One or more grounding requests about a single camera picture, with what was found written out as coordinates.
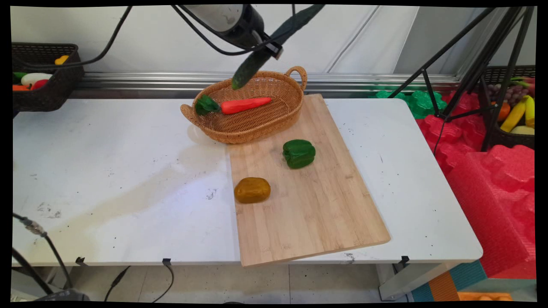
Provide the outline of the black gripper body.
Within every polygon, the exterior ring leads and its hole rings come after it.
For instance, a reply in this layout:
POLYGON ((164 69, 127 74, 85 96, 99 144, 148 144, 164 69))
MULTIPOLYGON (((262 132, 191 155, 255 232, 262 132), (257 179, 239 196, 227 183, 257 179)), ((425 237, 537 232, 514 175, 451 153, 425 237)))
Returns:
POLYGON ((262 16, 250 4, 227 4, 221 13, 224 29, 221 35, 241 49, 258 45, 255 31, 264 31, 262 16))

